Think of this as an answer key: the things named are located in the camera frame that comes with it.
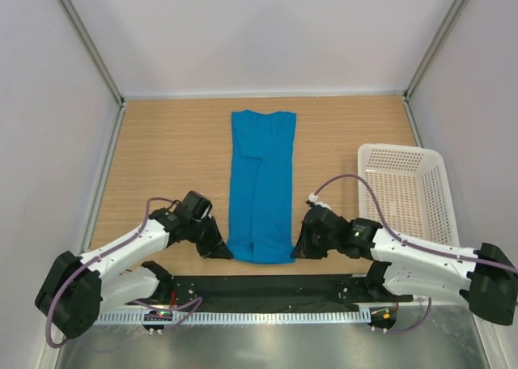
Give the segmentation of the blue t shirt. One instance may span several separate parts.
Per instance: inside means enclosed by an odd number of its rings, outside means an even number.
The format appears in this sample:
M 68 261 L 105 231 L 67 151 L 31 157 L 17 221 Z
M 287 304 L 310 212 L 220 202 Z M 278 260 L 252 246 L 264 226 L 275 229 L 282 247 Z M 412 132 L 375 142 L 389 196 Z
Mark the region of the blue t shirt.
M 293 261 L 293 112 L 231 115 L 232 160 L 227 245 L 239 261 Z

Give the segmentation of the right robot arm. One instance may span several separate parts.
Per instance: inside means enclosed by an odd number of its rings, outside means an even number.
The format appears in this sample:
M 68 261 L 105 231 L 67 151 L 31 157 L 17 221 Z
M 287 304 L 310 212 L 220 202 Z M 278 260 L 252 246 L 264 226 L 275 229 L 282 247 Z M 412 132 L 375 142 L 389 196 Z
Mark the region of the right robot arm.
M 371 266 L 364 290 L 375 301 L 389 297 L 427 297 L 465 305 L 493 324 L 512 325 L 517 304 L 517 269 L 503 251 L 436 244 L 394 232 L 377 221 L 335 214 L 310 203 L 294 259 L 322 259 L 335 250 Z

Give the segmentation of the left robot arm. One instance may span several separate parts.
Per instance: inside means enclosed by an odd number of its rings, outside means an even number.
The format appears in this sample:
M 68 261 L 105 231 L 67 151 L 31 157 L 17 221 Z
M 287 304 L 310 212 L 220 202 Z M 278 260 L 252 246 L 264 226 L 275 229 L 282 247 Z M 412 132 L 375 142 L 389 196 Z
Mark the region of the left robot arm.
M 146 208 L 142 222 L 118 239 L 75 255 L 66 251 L 54 260 L 36 295 L 36 308 L 45 315 L 45 339 L 58 329 L 65 341 L 82 336 L 105 312 L 127 303 L 161 304 L 173 295 L 174 278 L 148 260 L 181 241 L 194 244 L 202 258 L 233 259 L 219 231 L 209 199 L 190 191 L 178 200 L 164 200 L 156 210 Z

